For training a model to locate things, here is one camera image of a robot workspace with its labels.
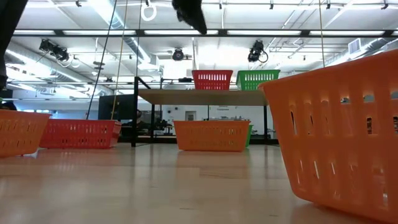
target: ceiling light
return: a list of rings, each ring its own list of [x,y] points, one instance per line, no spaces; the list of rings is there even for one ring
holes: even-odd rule
[[[12,86],[12,87],[16,87],[16,88],[21,88],[23,90],[29,90],[29,91],[36,91],[33,87],[30,87],[28,85],[25,84],[18,84],[18,85],[14,85],[14,84],[7,84],[7,86]]]
[[[196,30],[145,30],[146,35],[200,35]],[[207,35],[217,35],[218,30],[208,30]]]
[[[15,30],[14,35],[55,35],[54,30]]]
[[[340,31],[332,31],[332,30],[324,30],[323,35],[383,35],[385,31],[383,30],[365,30],[365,31],[356,31],[356,30],[340,30]],[[321,31],[311,31],[310,35],[321,35]]]
[[[64,30],[65,35],[107,35],[107,30]],[[124,35],[135,35],[135,30],[125,30]],[[109,35],[123,35],[123,30],[110,30]]]
[[[228,35],[300,35],[300,30],[228,30]]]

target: green basket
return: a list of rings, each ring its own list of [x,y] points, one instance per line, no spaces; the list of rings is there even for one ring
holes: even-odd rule
[[[251,138],[251,130],[252,130],[252,128],[253,128],[253,125],[250,124],[250,125],[249,125],[249,131],[248,131],[248,138],[246,139],[246,147],[248,147],[249,144],[250,144],[250,138]]]
[[[257,90],[261,83],[276,80],[280,70],[250,70],[239,71],[236,85],[240,90]]]

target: rope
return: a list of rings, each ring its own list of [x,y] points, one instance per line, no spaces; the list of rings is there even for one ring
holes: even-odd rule
[[[118,76],[116,77],[116,89],[113,98],[113,108],[112,108],[112,116],[111,120],[113,120],[114,109],[116,107],[116,95],[118,94],[118,84],[119,84],[119,74],[120,74],[120,66],[122,64],[122,54],[123,54],[123,38],[124,38],[124,31],[126,31],[126,21],[127,21],[127,4],[126,4],[126,11],[124,12],[124,24],[123,24],[123,33],[122,33],[122,44],[120,46],[120,56],[119,56],[119,67],[118,67]]]
[[[325,68],[325,51],[323,49],[323,25],[322,25],[322,8],[321,8],[321,0],[319,1],[319,18],[320,18],[320,24],[321,24],[321,45],[322,45],[322,62],[323,62],[323,68]]]
[[[100,79],[100,74],[101,74],[101,70],[102,70],[102,64],[103,64],[103,62],[104,62],[104,56],[105,56],[106,46],[108,45],[109,33],[111,32],[112,22],[113,22],[113,18],[114,18],[114,13],[116,12],[116,4],[117,4],[117,3],[118,3],[118,0],[115,0],[115,1],[114,1],[114,6],[113,6],[112,18],[111,18],[111,22],[109,23],[108,34],[107,34],[107,36],[106,36],[105,45],[104,45],[104,50],[103,50],[103,53],[102,53],[101,64],[99,65],[99,70],[98,70],[98,74],[97,74],[97,80],[95,81],[94,90],[93,90],[93,94],[92,94],[92,96],[91,96],[90,105],[88,106],[88,112],[87,112],[86,119],[88,119],[88,117],[89,117],[89,115],[90,115],[90,110],[91,110],[91,106],[92,106],[92,104],[93,104],[95,90],[96,90],[96,88],[97,88],[98,80]]]
[[[142,19],[142,16],[140,16],[139,17],[139,22],[138,22],[138,30],[141,30],[141,19]],[[139,54],[139,37],[138,37],[138,40],[137,40],[137,53],[136,53],[136,56],[137,56],[137,61],[136,61],[136,76],[138,76],[138,54]]]

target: orange basket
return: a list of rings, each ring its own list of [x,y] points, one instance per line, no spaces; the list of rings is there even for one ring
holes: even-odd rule
[[[50,116],[0,110],[0,157],[34,153]]]
[[[196,90],[229,90],[232,70],[193,70]]]
[[[77,119],[50,119],[40,147],[109,149],[118,143],[121,123]]]
[[[245,149],[250,121],[174,121],[177,144],[186,151]]]
[[[397,59],[395,50],[259,86],[296,196],[398,223]]]

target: door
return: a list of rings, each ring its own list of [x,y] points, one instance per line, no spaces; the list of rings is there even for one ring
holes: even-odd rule
[[[186,121],[196,121],[197,120],[197,112],[196,111],[186,111],[185,112],[185,120]]]

